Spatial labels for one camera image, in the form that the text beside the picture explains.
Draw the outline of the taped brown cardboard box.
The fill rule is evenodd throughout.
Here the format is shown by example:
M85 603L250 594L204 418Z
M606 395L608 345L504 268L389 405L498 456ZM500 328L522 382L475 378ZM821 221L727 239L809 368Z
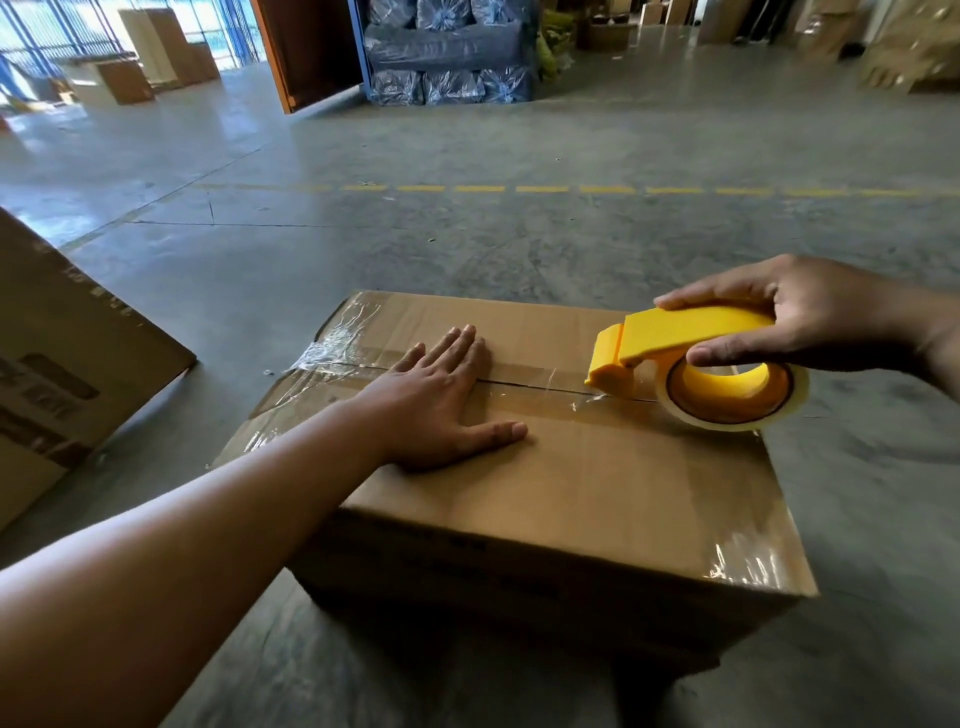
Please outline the taped brown cardboard box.
M215 461L356 395L417 343L473 324L493 365L468 425L527 439L423 473L383 467L289 561L319 603L458 611L585 646L711 669L819 589L762 436L701 429L584 380L621 311L361 291L339 305Z

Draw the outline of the blue rack with wrapped bundles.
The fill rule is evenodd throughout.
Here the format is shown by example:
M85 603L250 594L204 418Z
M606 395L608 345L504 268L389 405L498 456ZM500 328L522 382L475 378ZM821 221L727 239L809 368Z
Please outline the blue rack with wrapped bundles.
M349 1L370 103L533 100L541 69L541 0Z

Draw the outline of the tall brown cardboard box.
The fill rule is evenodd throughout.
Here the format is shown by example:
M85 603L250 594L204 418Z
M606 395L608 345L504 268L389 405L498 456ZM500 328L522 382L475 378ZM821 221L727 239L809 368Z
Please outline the tall brown cardboard box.
M221 81L209 43L187 40L174 9L121 8L118 17L153 90Z

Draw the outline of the yellow bags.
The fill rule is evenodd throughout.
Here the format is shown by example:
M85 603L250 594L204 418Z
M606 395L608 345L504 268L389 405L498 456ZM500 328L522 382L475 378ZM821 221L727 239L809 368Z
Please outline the yellow bags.
M538 77L544 83L557 81L573 64L577 19L574 14L545 7L541 10L536 37Z

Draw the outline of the low brown cardboard box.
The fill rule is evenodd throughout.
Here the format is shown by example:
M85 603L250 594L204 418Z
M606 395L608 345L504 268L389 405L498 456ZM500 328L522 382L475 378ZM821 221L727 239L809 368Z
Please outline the low brown cardboard box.
M155 91L135 59L73 56L57 65L71 93L84 106L130 106L156 100Z

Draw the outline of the person's right forearm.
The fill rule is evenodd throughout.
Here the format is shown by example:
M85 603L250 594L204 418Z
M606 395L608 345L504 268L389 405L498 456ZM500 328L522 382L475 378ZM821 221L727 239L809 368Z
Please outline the person's right forearm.
M960 406L960 295L918 294L914 376Z

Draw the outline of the person's left hand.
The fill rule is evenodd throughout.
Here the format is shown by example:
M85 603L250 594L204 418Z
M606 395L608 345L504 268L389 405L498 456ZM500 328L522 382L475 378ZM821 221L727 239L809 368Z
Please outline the person's left hand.
M493 358L476 331L468 362L453 374L443 372L450 334L462 329L451 328L435 346L426 347L421 373L387 370L348 402L379 466L429 470L466 459L459 458L459 429L469 427L462 417Z

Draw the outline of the yellow tape dispenser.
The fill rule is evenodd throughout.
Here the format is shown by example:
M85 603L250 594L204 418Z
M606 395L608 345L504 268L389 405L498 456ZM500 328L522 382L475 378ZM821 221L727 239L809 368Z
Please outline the yellow tape dispenser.
M610 397L633 399L635 370L654 368L654 359L684 351L700 342L772 326L772 315L745 306L707 305L682 310L653 308L629 314L596 337L584 385Z

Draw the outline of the small distant cardboard box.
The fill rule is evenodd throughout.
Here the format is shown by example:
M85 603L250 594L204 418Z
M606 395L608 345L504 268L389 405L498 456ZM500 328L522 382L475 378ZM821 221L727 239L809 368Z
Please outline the small distant cardboard box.
M582 49L589 53L616 55L627 51L639 26L636 23L587 22L582 31Z

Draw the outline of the person's left forearm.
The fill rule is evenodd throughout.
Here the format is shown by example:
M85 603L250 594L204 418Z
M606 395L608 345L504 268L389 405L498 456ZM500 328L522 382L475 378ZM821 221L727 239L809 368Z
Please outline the person's left forearm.
M382 464L335 404L0 571L0 728L158 728L285 561Z

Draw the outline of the flattened printed cardboard box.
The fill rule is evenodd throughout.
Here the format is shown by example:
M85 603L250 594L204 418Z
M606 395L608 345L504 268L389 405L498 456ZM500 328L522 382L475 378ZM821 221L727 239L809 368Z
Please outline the flattened printed cardboard box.
M197 360L0 207L0 531Z

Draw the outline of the person's right hand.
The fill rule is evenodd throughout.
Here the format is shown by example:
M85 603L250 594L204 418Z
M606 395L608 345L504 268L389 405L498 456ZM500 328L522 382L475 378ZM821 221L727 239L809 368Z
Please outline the person's right hand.
M792 254L740 266L656 297L661 310L712 305L798 323L784 363L823 371L913 373L917 301L923 290L837 261Z

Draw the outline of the clear packing tape roll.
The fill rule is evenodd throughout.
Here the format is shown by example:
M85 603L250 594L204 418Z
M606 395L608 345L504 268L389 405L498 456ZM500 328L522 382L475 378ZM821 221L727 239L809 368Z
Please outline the clear packing tape roll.
M679 421L706 431L760 431L792 414L809 395L809 373L795 365L706 370L675 350L654 358L654 366L658 403Z

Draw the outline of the orange-brown wooden door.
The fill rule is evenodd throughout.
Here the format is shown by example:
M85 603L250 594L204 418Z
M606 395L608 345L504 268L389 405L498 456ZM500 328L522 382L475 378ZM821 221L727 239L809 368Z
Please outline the orange-brown wooden door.
M361 87L355 0L249 0L285 115Z

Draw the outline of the upright cardboard carton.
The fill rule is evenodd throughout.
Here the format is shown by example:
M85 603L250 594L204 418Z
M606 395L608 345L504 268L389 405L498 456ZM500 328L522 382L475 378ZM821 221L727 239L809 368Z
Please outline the upright cardboard carton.
M853 42L861 0L803 0L795 28L796 49L805 62L836 63Z

